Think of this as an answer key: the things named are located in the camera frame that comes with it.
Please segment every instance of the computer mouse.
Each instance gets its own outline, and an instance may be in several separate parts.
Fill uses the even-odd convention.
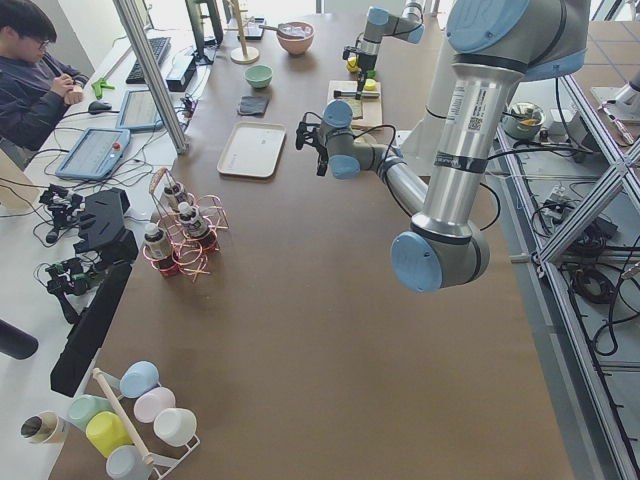
[[[111,110],[111,104],[107,102],[100,102],[98,100],[94,100],[89,104],[89,108],[87,110],[91,115],[97,115],[98,113]]]

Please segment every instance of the sleeve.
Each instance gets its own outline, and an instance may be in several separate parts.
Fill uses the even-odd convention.
[[[74,82],[76,82],[78,85],[82,85],[82,87],[84,88],[84,86],[89,81],[89,77],[87,77],[86,75],[84,75],[78,69],[72,67],[71,65],[62,63],[60,60],[58,60],[57,58],[49,54],[47,55],[51,63],[53,63],[56,66],[56,68],[58,68],[62,73],[66,73],[67,75],[69,75],[71,78],[73,78]]]
[[[0,136],[39,150],[66,111],[64,99],[51,91],[30,103],[22,87],[0,73]]]

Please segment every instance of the black keyboard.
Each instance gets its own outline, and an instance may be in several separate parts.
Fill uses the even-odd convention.
[[[158,65],[162,63],[165,55],[169,51],[169,47],[171,46],[171,39],[169,37],[156,37],[150,38],[149,44],[151,45],[151,51],[153,52],[153,56],[156,58],[156,62]],[[126,83],[144,83],[144,74],[142,73],[142,67],[140,66],[140,62],[136,60],[136,63],[133,65],[131,72],[129,72],[129,76],[125,80]]]

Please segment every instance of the white tray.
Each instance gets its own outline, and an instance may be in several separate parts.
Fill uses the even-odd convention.
[[[226,175],[258,178],[273,175],[284,135],[284,125],[236,123],[218,161],[218,171]]]

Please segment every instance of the black box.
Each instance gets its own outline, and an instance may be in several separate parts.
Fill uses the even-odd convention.
[[[167,87],[172,92],[184,92],[194,73],[196,73],[196,61],[193,55],[176,57],[166,78]]]

